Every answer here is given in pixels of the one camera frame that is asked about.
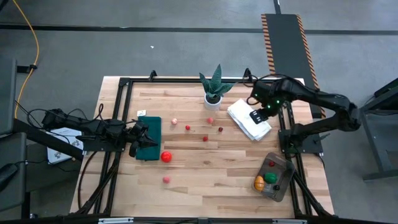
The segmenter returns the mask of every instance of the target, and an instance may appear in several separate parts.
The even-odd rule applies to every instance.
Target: yellow cable
[[[35,37],[37,53],[36,53],[35,62],[34,62],[33,64],[36,65],[37,59],[39,58],[39,52],[40,52],[39,41],[37,41],[37,37],[36,37],[35,31],[33,30],[33,28],[32,28],[32,26],[31,26],[29,20],[26,18],[24,12],[23,12],[22,9],[19,7],[19,5],[18,5],[18,3],[16,2],[16,0],[12,0],[12,1],[14,2],[15,6],[17,6],[19,12],[20,12],[20,13],[22,14],[22,16],[24,17],[24,19],[25,19],[27,25],[29,26],[30,30],[31,30],[32,33],[33,33],[33,36]],[[21,88],[21,90],[20,90],[20,92],[19,92],[19,96],[18,96],[18,100],[17,100],[18,103],[17,103],[17,105],[16,105],[16,107],[15,107],[15,112],[14,112],[14,117],[15,117],[15,118],[17,118],[17,111],[18,111],[19,100],[21,99],[22,93],[24,92],[25,85],[26,85],[28,79],[30,78],[30,76],[33,74],[33,71],[34,71],[34,69],[31,68],[31,69],[30,69],[30,72],[29,72],[28,76],[26,77],[26,79],[25,79],[25,81],[24,81],[24,84],[22,85],[22,88]]]

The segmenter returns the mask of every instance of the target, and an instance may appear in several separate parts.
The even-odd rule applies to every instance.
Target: butcher block tabletop
[[[102,116],[112,117],[120,77],[104,77],[97,108],[104,104]],[[292,198],[288,189],[281,202],[264,198],[252,189],[252,183],[265,158],[280,154],[278,117],[269,118],[271,131],[260,141],[251,141],[232,120],[227,108],[250,95],[242,84],[224,95],[219,111],[204,108],[201,83],[134,83],[127,120],[137,119],[137,111],[162,118],[161,152],[172,153],[169,163],[138,161],[122,153],[113,200],[113,217],[212,217],[212,218],[293,218]],[[119,118],[121,119],[124,88]],[[311,123],[308,103],[292,103],[296,123]],[[212,117],[214,122],[207,123]],[[177,118],[178,124],[171,120]],[[88,164],[81,186],[82,203],[97,187],[104,153],[99,152]],[[83,161],[83,168],[88,156]],[[333,213],[322,162],[313,154],[302,154],[308,188]],[[164,184],[163,177],[170,177]],[[298,188],[300,208],[304,213],[302,193]],[[104,191],[104,209],[108,188]],[[78,210],[77,188],[71,212]]]

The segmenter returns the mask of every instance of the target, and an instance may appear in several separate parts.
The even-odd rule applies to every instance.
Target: black and orange hazard stripe
[[[310,66],[310,70],[311,70],[311,76],[312,76],[312,80],[313,80],[313,84],[315,85],[315,88],[317,90],[319,90],[319,84],[318,84],[318,79],[317,76],[315,75],[315,70],[313,68],[313,63],[312,63],[312,59],[311,59],[311,54],[310,54],[310,49],[308,48],[308,44],[307,44],[307,38],[304,34],[304,28],[303,28],[303,22],[301,21],[301,17],[299,15],[297,16],[297,22],[298,22],[298,26],[300,27],[300,32],[301,32],[301,37],[303,39],[303,43],[304,43],[304,48],[305,48],[305,53],[307,54],[307,59],[308,59],[308,64]],[[326,112],[325,109],[321,108],[321,118],[326,118]]]
[[[265,14],[261,15],[262,32],[264,34],[264,42],[266,43],[268,68],[271,73],[275,73],[274,57],[272,55],[271,40],[269,38],[267,18]]]

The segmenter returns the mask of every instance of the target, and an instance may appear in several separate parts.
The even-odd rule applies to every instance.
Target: green sponge
[[[153,147],[139,148],[136,159],[145,161],[156,161],[160,158],[160,147],[162,146],[162,119],[160,117],[140,116],[139,121],[148,124],[148,136],[158,145]]]

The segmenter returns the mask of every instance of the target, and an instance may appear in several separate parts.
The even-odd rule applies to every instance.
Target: pink ball
[[[170,177],[163,177],[163,183],[165,184],[170,183]]]
[[[214,119],[213,118],[207,118],[207,123],[211,124],[213,123]]]

